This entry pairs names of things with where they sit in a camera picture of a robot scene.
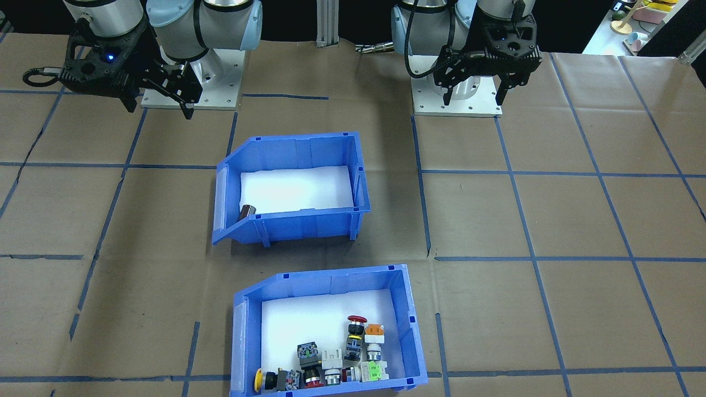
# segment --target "pink object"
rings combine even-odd
[[[662,22],[667,14],[667,12],[655,10],[654,8],[641,8],[635,11],[633,19],[656,24]]]
[[[642,49],[642,46],[645,44],[647,44],[646,40],[637,39],[630,45],[630,49],[634,52],[638,52]]]

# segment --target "plastic bin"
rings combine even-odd
[[[376,307],[370,301],[376,301]],[[297,345],[345,348],[347,316],[385,326],[387,380],[343,382],[294,391],[262,391],[273,397],[329,396],[354,391],[413,389],[426,384],[424,351],[407,265],[281,273],[235,295],[230,397],[258,396],[255,374],[298,369]]]
[[[312,209],[240,216],[241,173],[346,166],[352,207]],[[363,214],[370,212],[363,152],[357,132],[296,136],[257,136],[226,157],[216,169],[213,244],[230,237],[241,243],[310,237],[357,238]]]

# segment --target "metal mounting plate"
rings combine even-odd
[[[436,61],[434,55],[414,55],[409,58],[409,66],[415,73],[429,70]],[[503,107],[495,102],[496,86],[492,77],[481,77],[476,93],[466,100],[451,100],[448,106],[443,98],[429,84],[426,78],[412,79],[412,99],[414,113],[420,116],[452,117],[496,117],[503,113]]]
[[[217,79],[203,83],[201,100],[193,108],[235,110],[240,97],[246,52],[235,49],[216,49],[215,52],[221,58],[225,72]],[[145,90],[141,106],[148,109],[179,109],[179,105],[173,99],[155,90]]]

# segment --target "black cable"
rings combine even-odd
[[[44,87],[49,87],[50,85],[56,83],[59,81],[59,75],[56,73],[50,73],[45,71],[45,69],[48,68],[32,68],[28,71],[26,71],[22,75],[22,81],[27,84],[30,87],[35,87],[35,88],[44,88]],[[46,77],[51,77],[47,81],[31,81],[30,77],[33,76],[46,76]]]
[[[451,47],[453,45],[453,39],[456,34],[456,12],[453,4],[455,1],[449,1],[446,6],[448,7],[448,40],[446,45]]]
[[[451,65],[452,63],[455,62],[454,57],[449,57],[446,59],[444,62],[437,64],[436,66],[432,67],[428,71],[425,71],[424,73],[416,74],[415,72],[412,71],[412,68],[409,67],[409,34],[412,32],[412,20],[414,20],[414,12],[417,9],[417,4],[419,4],[419,0],[414,0],[414,4],[412,5],[412,10],[409,12],[409,21],[407,21],[407,32],[405,34],[405,68],[407,69],[407,74],[409,74],[410,77],[412,78],[423,78],[427,77],[428,75],[434,73],[435,71],[444,69]]]

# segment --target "blue tape line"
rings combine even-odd
[[[0,167],[20,167],[22,162],[0,161]],[[91,162],[28,162],[26,167],[87,167],[87,168],[122,168],[123,164]],[[174,170],[215,170],[215,165],[175,165],[175,164],[130,164],[130,168],[166,168]],[[509,175],[507,171],[496,170],[422,170],[423,174],[491,174]],[[559,177],[597,177],[596,172],[561,172],[561,171],[513,171],[515,175],[556,175]],[[604,177],[631,178],[681,178],[679,174],[621,174],[603,172]],[[686,178],[706,179],[706,174],[684,174]]]
[[[196,343],[198,342],[198,330],[201,328],[201,323],[195,321],[193,323],[193,334],[191,335],[191,347],[189,348],[189,363],[186,365],[186,379],[181,388],[181,397],[189,395],[189,378],[191,378],[191,370],[193,369],[193,359],[196,356]]]
[[[12,196],[15,194],[15,191],[17,190],[17,186],[20,184],[20,176],[22,175],[22,171],[25,169],[25,166],[27,165],[27,161],[30,159],[30,155],[32,155],[32,152],[35,149],[35,146],[37,146],[37,142],[39,142],[40,138],[42,135],[44,135],[44,131],[47,130],[47,125],[49,125],[49,120],[52,119],[52,116],[54,116],[54,113],[56,112],[56,108],[59,106],[59,101],[61,100],[61,96],[64,94],[65,88],[62,88],[59,91],[59,94],[56,96],[56,100],[54,101],[54,104],[52,105],[52,108],[49,111],[49,114],[47,115],[47,118],[44,120],[44,124],[42,125],[42,129],[40,129],[40,132],[37,135],[37,138],[35,138],[35,141],[32,142],[32,146],[30,146],[29,151],[27,152],[27,155],[25,156],[24,161],[22,161],[22,164],[20,165],[20,169],[17,170],[17,177],[15,178],[15,182],[12,183],[12,187],[10,188],[10,191],[7,193],[7,196],[5,196],[5,201],[2,203],[2,207],[0,207],[0,218],[2,218],[2,215],[4,215],[5,210],[7,210],[7,207],[10,205],[10,200],[12,199]]]
[[[7,207],[10,205],[10,199],[12,199],[12,196],[15,194],[15,190],[17,190],[17,185],[19,183],[19,178],[20,178],[20,170],[18,170],[18,175],[15,178],[15,182],[12,183],[12,187],[10,188],[10,191],[7,192],[7,196],[5,196],[5,200],[2,203],[2,206],[0,206],[0,218],[2,218],[2,215],[5,213],[5,210]]]
[[[83,382],[145,382],[145,381],[168,381],[169,375],[148,378],[97,378],[82,376],[56,376],[56,377],[0,377],[0,383],[83,383]]]
[[[537,256],[535,258],[541,262],[570,262],[570,261],[629,261],[629,256]]]
[[[310,100],[328,100],[328,97],[314,97],[309,95],[290,95],[290,94],[243,94],[244,97],[254,98],[292,98],[292,99],[310,99]]]
[[[531,256],[436,256],[435,260],[441,262],[513,262],[513,261],[531,261]],[[568,261],[632,261],[635,259],[638,262],[693,262],[706,263],[706,258],[658,258],[653,256],[536,256],[534,258],[539,262],[568,262]]]
[[[571,375],[593,374],[648,374],[654,372],[674,372],[672,367],[625,367],[625,368],[575,368],[569,369]]]
[[[91,278],[93,277],[93,271],[95,270],[95,265],[98,262],[98,257],[100,256],[100,249],[103,245],[103,240],[105,240],[105,235],[108,232],[108,227],[110,226],[110,220],[113,217],[113,212],[115,211],[115,205],[118,202],[118,197],[120,196],[120,191],[123,188],[123,182],[125,182],[125,175],[128,171],[128,166],[130,161],[132,161],[132,156],[135,153],[135,147],[137,146],[137,141],[140,138],[140,133],[142,132],[142,127],[145,123],[145,118],[147,117],[147,109],[142,112],[142,117],[140,118],[140,123],[137,126],[137,131],[135,132],[135,138],[133,138],[133,143],[130,146],[130,151],[128,152],[128,157],[125,159],[125,165],[123,166],[123,172],[120,175],[120,182],[115,188],[115,194],[113,194],[113,200],[110,203],[110,209],[105,217],[105,222],[103,223],[103,229],[100,233],[100,238],[98,239],[98,244],[95,248],[95,253],[93,254],[93,260],[91,261],[90,267],[88,268],[88,274],[86,275],[85,282],[83,283],[83,289],[81,291],[81,296],[78,300],[78,313],[76,314],[73,323],[71,324],[71,329],[68,332],[68,336],[73,340],[73,334],[76,332],[76,327],[78,325],[78,320],[81,311],[83,310],[83,304],[85,303],[86,296],[88,295],[88,287],[90,285]]]
[[[514,262],[532,260],[530,256],[435,256],[434,259],[440,262]]]
[[[159,170],[215,170],[215,165],[163,165],[163,164],[130,164],[128,168],[156,168]]]
[[[122,168],[125,164],[99,164],[90,162],[28,162],[26,167],[71,167],[71,168]]]
[[[446,364],[446,347],[443,342],[443,328],[441,327],[441,314],[436,314],[436,335],[439,339],[439,357],[441,358],[441,377],[445,397],[451,397],[451,386],[448,381],[448,365]]]
[[[588,374],[645,374],[645,373],[673,373],[672,367],[612,367],[612,368],[570,368],[566,370],[570,375]],[[679,367],[681,372],[706,372],[706,367]],[[441,378],[441,372],[427,372],[429,378]],[[450,378],[476,378],[476,377],[536,377],[546,375],[559,375],[560,369],[518,369],[510,371],[451,371]],[[229,381],[229,374],[194,375],[157,375],[155,377],[88,377],[88,376],[50,376],[50,377],[0,377],[0,383],[84,383],[84,382],[118,382],[118,381]]]
[[[194,375],[189,378],[191,382],[202,382],[202,381],[229,381],[230,375]]]
[[[21,162],[0,162],[8,167],[22,166]],[[125,164],[83,163],[83,162],[28,162],[26,167],[72,167],[72,168],[123,168]],[[160,168],[166,170],[215,170],[215,165],[177,165],[177,164],[130,164],[128,168]]]
[[[669,346],[669,342],[667,341],[667,339],[664,335],[664,332],[662,330],[662,324],[660,323],[659,318],[657,317],[657,311],[654,309],[654,305],[652,304],[652,299],[650,299],[650,294],[647,292],[647,286],[645,285],[645,281],[642,279],[642,274],[640,273],[640,269],[638,268],[638,263],[637,263],[637,261],[635,261],[635,255],[633,254],[633,250],[630,247],[630,242],[628,241],[628,236],[625,233],[625,230],[623,229],[623,224],[621,223],[620,218],[618,217],[618,212],[615,208],[615,205],[613,204],[613,200],[611,199],[611,195],[608,192],[608,187],[606,186],[606,182],[604,181],[603,176],[600,175],[600,169],[598,167],[598,162],[596,161],[596,158],[593,155],[593,151],[591,150],[591,145],[589,144],[588,139],[586,137],[586,133],[584,132],[583,125],[581,124],[581,121],[578,118],[578,114],[576,113],[576,108],[574,107],[574,104],[573,104],[571,98],[569,97],[568,91],[566,90],[566,85],[564,83],[563,78],[561,77],[561,73],[559,73],[559,69],[556,65],[556,61],[554,60],[554,55],[549,54],[549,58],[551,59],[551,64],[554,66],[554,71],[556,72],[556,75],[559,79],[559,84],[561,85],[561,89],[564,92],[564,95],[566,96],[566,100],[568,101],[569,107],[571,108],[571,112],[573,113],[574,120],[576,121],[576,125],[578,126],[579,132],[581,133],[581,137],[584,141],[584,144],[586,145],[586,149],[588,150],[588,155],[591,157],[591,162],[593,163],[593,167],[596,170],[596,173],[599,174],[598,180],[601,182],[601,188],[603,189],[603,192],[606,196],[606,200],[608,201],[608,205],[610,206],[611,212],[613,213],[613,218],[615,219],[615,222],[618,225],[618,230],[621,233],[621,237],[623,238],[623,243],[625,244],[625,248],[627,249],[628,255],[629,255],[631,262],[633,264],[633,269],[635,270],[635,275],[638,278],[640,288],[642,289],[642,293],[645,296],[645,300],[647,301],[647,306],[650,308],[650,314],[652,315],[652,319],[654,320],[654,325],[657,327],[659,335],[662,338],[662,343],[664,344],[664,349],[666,350],[666,353],[669,356],[669,361],[671,362],[671,366],[672,366],[672,369],[674,370],[677,381],[679,382],[679,386],[681,387],[681,390],[684,394],[684,397],[689,397],[689,392],[686,390],[686,385],[684,384],[684,380],[682,379],[681,373],[679,372],[679,369],[677,367],[676,360],[674,358],[674,354],[672,353],[671,347]]]
[[[83,255],[27,255],[27,254],[0,254],[0,258],[10,259],[49,259],[50,261],[80,261]]]
[[[412,135],[414,137],[414,154],[417,157],[417,177],[419,178],[419,195],[421,197],[421,217],[424,221],[424,237],[426,238],[426,255],[431,252],[431,233],[429,232],[429,217],[426,212],[426,197],[424,195],[424,178],[421,170],[421,155],[419,154],[419,137],[417,136],[417,121],[412,115]]]
[[[561,346],[559,345],[559,338],[556,335],[556,328],[554,327],[554,319],[551,316],[551,310],[549,309],[549,301],[546,298],[546,291],[544,290],[544,282],[542,281],[542,275],[539,272],[539,264],[537,263],[536,255],[534,254],[534,245],[532,244],[532,238],[530,237],[530,229],[527,226],[527,219],[525,217],[525,210],[522,208],[522,200],[520,199],[520,190],[517,188],[517,181],[515,180],[515,173],[513,171],[512,163],[510,162],[510,155],[508,154],[508,148],[505,144],[505,139],[503,137],[503,129],[500,127],[500,121],[495,118],[495,127],[498,130],[498,137],[500,138],[500,145],[503,149],[503,155],[505,156],[505,163],[508,166],[508,172],[510,174],[510,183],[513,185],[513,193],[515,194],[515,200],[517,201],[517,210],[520,213],[520,221],[522,222],[522,229],[525,231],[525,239],[527,240],[527,248],[529,249],[529,256],[532,259],[532,267],[534,268],[534,276],[537,278],[537,285],[539,286],[539,294],[542,296],[542,304],[544,305],[544,313],[546,314],[546,320],[549,323],[549,331],[551,332],[551,339],[554,342],[554,350],[556,351],[556,358],[559,361],[559,369],[561,370],[561,377],[564,380],[564,388],[566,389],[566,396],[572,397],[571,385],[569,384],[569,377],[566,374],[566,365],[564,363],[564,357],[561,354]]]
[[[507,175],[507,171],[494,170],[422,170],[422,174],[478,174],[478,175]]]
[[[699,212],[701,213],[701,218],[704,218],[704,220],[706,220],[706,213],[704,213],[703,208],[701,208],[701,205],[699,204],[699,200],[696,199],[696,195],[694,194],[694,191],[691,189],[691,186],[689,186],[689,182],[684,177],[684,173],[681,171],[679,164],[676,162],[676,158],[674,157],[674,154],[671,152],[669,145],[667,145],[666,139],[664,139],[664,135],[662,134],[662,130],[660,130],[659,126],[657,126],[657,122],[654,120],[654,117],[652,116],[652,112],[650,111],[650,108],[647,106],[645,99],[642,97],[642,93],[640,93],[640,89],[638,88],[638,85],[635,84],[633,77],[630,75],[628,68],[626,68],[625,63],[623,62],[623,60],[620,57],[618,57],[618,62],[620,62],[620,65],[623,67],[623,70],[625,71],[625,75],[627,75],[628,80],[630,81],[630,84],[633,86],[633,90],[635,90],[635,94],[638,95],[638,98],[640,99],[642,106],[645,108],[645,112],[647,113],[647,116],[650,117],[650,121],[652,122],[652,125],[654,126],[654,130],[657,132],[657,135],[659,136],[659,140],[662,141],[662,145],[664,145],[664,149],[666,150],[667,154],[669,155],[669,159],[674,164],[674,168],[676,169],[677,173],[679,174],[679,177],[681,177],[681,181],[684,183],[684,186],[686,186],[686,190],[689,192],[689,196],[691,196],[691,199],[694,200],[694,203],[696,203],[696,207],[699,209]]]
[[[561,375],[561,369],[521,369],[518,371],[453,371],[448,376],[452,378],[480,378],[480,377],[540,377],[547,375]]]
[[[230,126],[230,137],[228,138],[228,148],[225,155],[228,156],[233,150],[233,140],[235,139],[235,126],[238,124],[238,112],[233,113],[233,123]]]
[[[509,175],[508,171],[499,170],[422,170],[424,174],[479,174]],[[630,178],[706,178],[706,174],[637,174],[627,172],[564,172],[564,171],[515,171],[515,175],[541,175],[558,177],[630,177]]]
[[[653,258],[653,257],[641,257],[636,256],[635,260],[638,262],[696,262],[696,263],[706,263],[706,258]]]
[[[0,94],[45,94],[45,95],[57,95],[59,91],[43,91],[43,90],[0,90]]]

